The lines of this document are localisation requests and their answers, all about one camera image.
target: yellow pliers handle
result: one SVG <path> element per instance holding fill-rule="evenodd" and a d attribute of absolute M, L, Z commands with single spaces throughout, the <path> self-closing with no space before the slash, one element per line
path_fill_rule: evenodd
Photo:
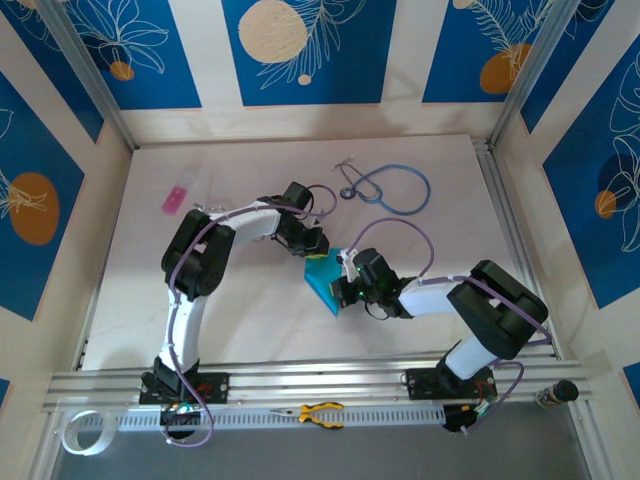
<path fill-rule="evenodd" d="M 334 409 L 334 410 L 344 410 L 344 405 L 335 402 L 324 402 L 318 403 L 317 405 L 302 405 L 300 407 L 300 416 L 298 417 L 299 422 L 312 422 L 316 425 L 321 426 L 322 428 L 326 428 L 329 430 L 339 430 L 344 427 L 344 423 L 330 423 L 320 420 L 319 418 L 312 415 L 312 413 L 319 412 L 324 409 Z"/>

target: stethoscope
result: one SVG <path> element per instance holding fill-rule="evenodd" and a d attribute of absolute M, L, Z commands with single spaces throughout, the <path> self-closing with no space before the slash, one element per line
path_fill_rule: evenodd
<path fill-rule="evenodd" d="M 364 174 L 350 163 L 352 160 L 353 160 L 353 157 L 349 157 L 343 160 L 342 162 L 334 165 L 332 168 L 332 170 L 335 170 L 336 168 L 340 169 L 340 172 L 342 173 L 344 178 L 346 178 L 347 182 L 349 182 L 349 184 L 351 185 L 350 187 L 344 187 L 343 189 L 340 190 L 340 196 L 345 200 L 350 200 L 354 198 L 356 195 L 358 195 L 360 199 L 365 203 L 371 203 L 371 204 L 377 203 L 390 213 L 393 213 L 395 215 L 405 215 L 405 216 L 415 215 L 416 213 L 421 211 L 424 207 L 426 207 L 427 203 L 429 203 L 429 198 L 431 197 L 431 184 L 429 183 L 429 180 L 427 179 L 425 174 L 422 173 L 420 170 L 410 167 L 408 165 L 390 163 L 389 165 L 378 167 L 375 170 L 372 170 L 369 173 Z M 357 179 L 355 182 L 352 181 L 351 178 L 349 178 L 349 175 L 347 175 L 347 172 L 344 171 L 345 167 L 349 167 L 356 174 L 360 175 L 360 178 Z M 391 170 L 391 169 L 405 170 L 407 172 L 413 173 L 414 175 L 422 179 L 425 186 L 427 187 L 427 195 L 424 201 L 422 202 L 422 205 L 420 205 L 418 208 L 413 210 L 401 211 L 401 210 L 396 210 L 395 208 L 386 204 L 382 200 L 382 188 L 380 187 L 380 185 L 373 182 L 370 178 L 373 177 L 374 175 L 377 175 L 380 172 L 384 172 L 385 170 Z M 360 185 L 362 182 L 367 182 L 369 185 L 371 185 L 375 189 L 375 193 L 373 195 L 365 195 L 364 193 L 362 193 L 362 191 L 358 189 L 358 185 Z"/>

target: gray floor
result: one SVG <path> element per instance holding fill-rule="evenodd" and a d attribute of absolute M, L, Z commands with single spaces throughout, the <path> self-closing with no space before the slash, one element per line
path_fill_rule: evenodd
<path fill-rule="evenodd" d="M 469 437 L 441 427 L 218 431 L 208 445 L 170 447 L 160 433 L 118 433 L 95 457 L 62 451 L 54 479 L 589 478 L 568 411 L 505 405 Z"/>

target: orange circle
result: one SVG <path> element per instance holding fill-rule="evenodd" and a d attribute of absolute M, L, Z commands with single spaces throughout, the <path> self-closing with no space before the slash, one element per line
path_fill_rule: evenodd
<path fill-rule="evenodd" d="M 616 213 L 616 196 L 609 190 L 603 190 L 596 197 L 596 213 L 605 220 Z"/>
<path fill-rule="evenodd" d="M 131 65 L 121 62 L 120 60 L 116 60 L 111 65 L 109 65 L 109 71 L 111 75 L 116 77 L 118 80 L 122 80 L 123 82 L 128 82 L 133 79 L 135 72 Z"/>
<path fill-rule="evenodd" d="M 491 57 L 480 73 L 482 90 L 494 95 L 508 93 L 530 50 L 530 44 L 518 43 Z"/>
<path fill-rule="evenodd" d="M 38 204 L 38 208 L 25 203 L 11 207 L 9 215 L 13 229 L 20 238 L 31 245 L 46 245 L 56 233 L 60 218 L 56 188 L 47 177 L 39 173 L 23 173 L 11 186 L 29 195 Z M 41 201 L 36 200 L 42 195 L 45 197 Z"/>

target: small metal cylinder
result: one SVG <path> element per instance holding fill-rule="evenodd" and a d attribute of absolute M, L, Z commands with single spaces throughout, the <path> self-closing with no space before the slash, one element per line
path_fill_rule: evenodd
<path fill-rule="evenodd" d="M 560 380 L 558 383 L 536 393 L 534 400 L 542 408 L 552 408 L 576 400 L 580 395 L 578 387 L 571 380 Z"/>

